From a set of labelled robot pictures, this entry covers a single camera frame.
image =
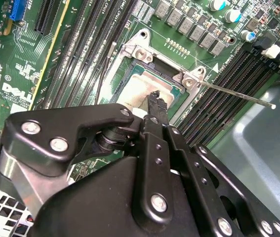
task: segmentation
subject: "metal bolt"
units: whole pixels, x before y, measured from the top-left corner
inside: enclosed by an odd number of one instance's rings
[[[280,233],[280,224],[278,224],[277,222],[274,222],[274,227],[276,230],[278,230],[278,232]]]
[[[50,141],[50,146],[56,152],[64,152],[68,149],[69,144],[62,138],[54,138]]]
[[[208,153],[207,150],[206,150],[205,148],[203,148],[203,147],[199,147],[199,149],[200,149],[200,151],[201,151],[202,153],[204,153],[204,154],[207,154],[207,153]]]
[[[129,115],[130,115],[129,111],[126,110],[126,109],[120,110],[120,112],[121,112],[123,115],[125,115],[125,116],[129,116]]]
[[[164,198],[158,194],[154,194],[151,197],[151,204],[158,212],[165,212],[167,209],[167,203]]]
[[[139,60],[144,60],[146,58],[146,52],[142,49],[138,49],[135,52],[135,57]]]
[[[176,127],[173,127],[171,130],[173,130],[173,132],[174,132],[175,134],[179,134],[179,131],[177,130]]]
[[[41,131],[40,125],[35,122],[25,122],[21,125],[21,129],[23,132],[31,135],[37,134]]]
[[[156,119],[156,117],[151,117],[150,120],[151,120],[153,123],[156,123],[156,124],[158,124],[158,122],[159,122],[159,121]]]
[[[272,227],[267,223],[267,221],[262,221],[261,222],[262,227],[264,229],[264,231],[266,231],[266,233],[272,235],[273,234],[273,229]]]
[[[218,219],[218,224],[219,224],[220,230],[222,231],[223,234],[225,234],[227,236],[232,235],[232,228],[231,228],[229,222],[226,219],[219,218]]]

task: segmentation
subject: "black mechanical arm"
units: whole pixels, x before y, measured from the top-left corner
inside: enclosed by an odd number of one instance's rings
[[[158,92],[120,104],[12,114],[0,189],[35,219],[31,237],[280,237],[274,216],[206,147],[192,150]],[[124,157],[68,185],[68,170],[113,150]]]

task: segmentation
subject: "pcie slot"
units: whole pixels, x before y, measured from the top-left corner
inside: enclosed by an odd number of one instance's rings
[[[59,94],[60,88],[64,83],[66,70],[68,69],[71,59],[73,58],[73,55],[76,52],[77,47],[79,46],[80,39],[83,36],[82,32],[86,28],[92,16],[91,13],[96,6],[96,2],[97,1],[95,0],[84,0],[80,6],[80,10],[74,23],[74,28],[71,30],[68,43],[65,46],[65,49],[63,51],[64,53],[61,57],[60,62],[58,63],[56,72],[52,77],[51,85],[44,100],[43,107],[46,109],[54,107],[55,99],[53,99],[52,97]]]
[[[56,107],[61,105],[63,100],[67,101],[69,97],[73,94],[76,95],[77,85],[80,85],[82,78],[80,77],[80,72],[85,64],[85,61],[89,57],[92,50],[95,50],[94,44],[99,41],[99,34],[102,31],[104,21],[108,17],[108,14],[112,11],[112,6],[116,5],[115,1],[101,0],[98,1],[95,10],[92,13],[92,18],[90,19],[86,30],[84,31],[84,36],[79,42],[77,51],[71,61],[69,70],[67,71],[67,76],[64,79],[63,85],[60,88],[59,96],[55,100]]]
[[[240,84],[240,88],[239,89],[234,88],[234,90],[239,91],[241,93],[248,94],[248,95],[253,95],[252,90],[250,90],[248,92],[249,88],[254,83],[256,83],[257,79],[261,78],[260,77],[261,75],[265,75],[265,73],[268,72],[268,70],[269,69],[265,66],[256,68],[254,70],[254,72],[251,74],[251,76],[249,78],[247,78],[244,83]],[[222,121],[222,119],[224,119],[224,116],[226,114],[229,114],[228,111],[230,111],[231,108],[238,108],[238,104],[236,102],[243,101],[242,99],[239,100],[239,98],[237,98],[235,96],[228,95],[223,92],[221,92],[221,93],[222,93],[222,95],[220,97],[220,100],[217,101],[217,103],[219,104],[218,108],[221,105],[223,105],[223,106],[218,111],[216,111],[216,110],[211,111],[213,116],[211,118],[208,118],[207,121],[203,122],[203,125],[205,125],[205,126],[204,127],[201,126],[201,127],[197,128],[197,130],[195,131],[195,134],[193,136],[191,136],[188,141],[191,146],[193,144],[195,144],[196,142],[200,142],[201,140],[203,140],[204,137],[209,132],[216,130],[216,126],[218,126],[219,128],[222,127],[222,123],[224,123]]]
[[[259,79],[258,83],[251,89],[251,91],[248,93],[249,95],[254,95],[258,92],[258,90],[271,78],[271,76],[274,74],[274,72],[269,71],[266,73],[261,79]],[[227,112],[227,114],[230,114],[228,117],[226,117],[222,122],[221,125],[218,126],[215,129],[210,128],[210,134],[207,137],[203,137],[200,141],[202,144],[209,144],[213,138],[215,138],[216,135],[218,135],[224,125],[229,124],[231,120],[236,116],[236,114],[245,106],[245,104],[248,103],[246,100],[242,100],[240,98],[237,98],[237,101],[234,104],[237,104],[236,106],[231,106],[232,111]]]
[[[61,0],[43,0],[35,23],[36,32],[43,36],[50,33],[60,3]]]
[[[239,51],[236,56],[233,58],[233,61],[230,63],[228,70],[224,70],[217,78],[217,80],[214,82],[215,85],[219,86],[225,86],[226,83],[229,81],[231,76],[234,72],[237,71],[237,69],[242,65],[242,63],[246,60],[246,58],[249,57],[248,52],[245,52],[243,50]],[[209,99],[212,99],[214,94],[216,92],[213,90],[210,90],[209,88],[204,92],[202,98],[198,102],[196,106],[202,107],[205,106],[204,103],[208,103]],[[179,124],[179,129],[185,133],[190,126],[192,125],[192,122],[197,119],[201,111],[197,111],[196,106],[192,108],[192,111],[189,112],[189,114],[186,116],[185,119],[181,121]]]
[[[77,80],[75,81],[74,86],[71,88],[70,95],[66,100],[65,107],[68,107],[74,101],[75,96],[77,95],[84,81],[87,69],[90,67],[90,62],[92,62],[95,55],[99,53],[100,46],[106,39],[105,35],[110,31],[110,26],[112,23],[114,23],[114,18],[122,2],[123,0],[117,0],[115,1],[114,5],[110,5],[107,7],[110,7],[110,11],[108,11],[106,17],[102,19],[102,22],[100,23],[101,27],[97,28],[97,34],[94,35],[91,46],[88,48],[87,53],[84,55],[83,61],[80,64],[79,69],[77,70],[76,68],[77,72],[79,73],[77,75]]]
[[[84,89],[84,94],[83,94],[82,98],[80,99],[79,105],[86,104],[87,99],[90,96],[90,94],[99,78],[99,74],[100,74],[99,69],[104,66],[104,63],[105,63],[104,59],[105,59],[108,49],[111,45],[111,42],[118,41],[128,19],[130,18],[131,13],[134,10],[134,7],[136,6],[136,3],[137,3],[136,0],[129,0],[126,3],[125,7],[121,11],[121,14],[117,20],[118,24],[112,25],[111,30],[107,33],[106,36],[104,36],[105,39],[107,39],[107,44],[104,47],[105,50],[103,50],[101,52],[101,54],[98,56],[98,60],[96,61],[96,65],[93,67],[92,71],[88,72],[88,70],[91,66],[91,63],[93,63],[92,59],[96,56],[96,53],[93,55],[93,57],[90,58],[91,60],[89,61],[89,64],[87,64],[87,66],[86,66],[86,69],[84,72],[84,77],[87,73],[89,73],[91,76],[90,76],[90,80],[89,80],[87,87]]]
[[[238,68],[237,71],[234,71],[234,73],[231,75],[233,77],[233,80],[231,80],[231,77],[228,78],[229,83],[226,85],[231,90],[237,90],[237,86],[239,83],[241,83],[245,76],[250,72],[248,69],[252,68],[257,64],[257,61],[253,61],[251,58],[247,58],[244,63],[242,64],[241,68]],[[226,97],[226,93],[222,93],[218,90],[211,89],[211,97],[210,100],[207,100],[204,104],[202,104],[201,108],[203,108],[203,111],[200,112],[200,115],[198,116],[198,121],[196,122],[196,119],[194,122],[192,122],[192,126],[190,126],[189,131],[184,132],[184,136],[187,139],[188,137],[191,137],[192,132],[195,131],[195,129],[198,127],[200,128],[202,126],[202,121],[204,119],[209,118],[215,110],[220,106],[214,101],[220,101],[223,99],[223,97]]]

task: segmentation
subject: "chip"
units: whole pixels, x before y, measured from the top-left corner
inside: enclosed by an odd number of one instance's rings
[[[215,37],[214,37],[212,34],[208,33],[208,34],[203,38],[203,40],[202,40],[202,42],[200,43],[200,45],[203,46],[203,47],[205,47],[205,48],[209,48],[209,47],[212,45],[212,43],[213,43],[214,40],[215,40]]]
[[[194,15],[194,13],[195,13],[196,11],[197,11],[197,9],[191,7],[191,8],[189,9],[189,11],[187,12],[187,16],[190,17],[190,18],[192,18],[193,15]]]
[[[176,8],[180,10],[182,8],[182,6],[184,5],[184,3],[185,3],[184,0],[179,0],[176,4]]]
[[[169,15],[168,19],[167,19],[167,23],[170,26],[175,26],[177,24],[177,22],[180,20],[181,16],[183,15],[183,13],[177,9],[174,9],[171,14]]]
[[[166,15],[169,7],[170,7],[169,3],[161,0],[154,12],[155,16],[157,16],[158,18],[163,18]]]
[[[191,33],[189,39],[194,41],[199,41],[203,33],[204,33],[204,29],[200,26],[196,26],[193,32]]]
[[[191,19],[185,18],[185,20],[181,23],[180,27],[178,28],[178,31],[186,35],[193,26],[193,24],[194,23]]]
[[[219,36],[218,36],[218,38],[220,39],[220,40],[224,40],[224,37],[225,36],[227,36],[227,32],[226,31],[222,31],[220,34],[219,34]]]
[[[213,49],[210,51],[210,53],[214,54],[215,56],[218,56],[222,52],[224,47],[225,45],[222,42],[218,41],[213,47]]]
[[[267,26],[268,26],[270,29],[274,29],[274,28],[277,27],[278,23],[279,23],[279,21],[278,21],[275,17],[273,17],[273,18],[268,22]]]
[[[248,24],[246,25],[246,28],[250,31],[254,31],[258,25],[259,22],[256,19],[252,18],[249,20]]]
[[[201,15],[201,17],[198,20],[198,24],[202,25],[208,18],[205,15]]]
[[[212,23],[212,24],[209,26],[208,30],[209,30],[209,32],[212,33],[212,32],[214,32],[214,30],[215,30],[217,27],[218,27],[218,25]]]
[[[260,19],[264,15],[264,11],[262,9],[259,9],[259,11],[256,13],[255,17],[257,19]]]

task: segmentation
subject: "surface-mount components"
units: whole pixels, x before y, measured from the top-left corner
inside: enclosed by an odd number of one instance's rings
[[[208,18],[205,15],[201,15],[199,20],[198,20],[198,24],[202,25]]]
[[[191,33],[191,35],[189,36],[189,38],[191,40],[194,40],[194,41],[199,41],[201,36],[203,35],[204,33],[204,29],[201,27],[201,26],[196,26],[193,30],[193,32]]]
[[[183,13],[175,8],[175,9],[173,9],[171,14],[169,15],[169,17],[168,17],[166,22],[170,26],[175,26],[178,23],[178,21],[180,20],[182,15],[183,15]]]
[[[255,17],[257,19],[260,19],[264,15],[264,11],[262,9],[259,9],[258,12],[256,13]]]
[[[180,27],[178,28],[178,31],[186,35],[192,28],[193,24],[194,22],[191,19],[185,18],[185,20],[181,23]]]
[[[176,8],[180,10],[184,4],[185,4],[184,0],[178,0],[178,2],[176,3]]]
[[[209,48],[212,45],[212,43],[214,42],[214,40],[215,40],[215,37],[212,34],[207,33],[206,36],[201,41],[200,45],[204,48]]]
[[[195,9],[194,7],[191,7],[191,8],[189,9],[189,11],[187,12],[187,16],[190,17],[190,18],[192,18],[193,15],[194,15],[194,13],[195,13],[196,11],[197,11],[197,9]]]
[[[258,25],[259,25],[259,22],[255,18],[252,18],[248,21],[246,28],[250,31],[254,31],[254,30],[256,30]]]
[[[215,56],[218,56],[222,52],[224,47],[225,47],[225,45],[221,41],[218,41],[215,43],[215,45],[211,49],[210,53],[214,54]]]
[[[270,29],[274,29],[277,27],[279,21],[273,17],[268,23],[267,23],[267,26],[270,28]]]
[[[169,3],[165,2],[164,0],[161,0],[154,12],[155,16],[162,19],[166,15],[169,7]]]

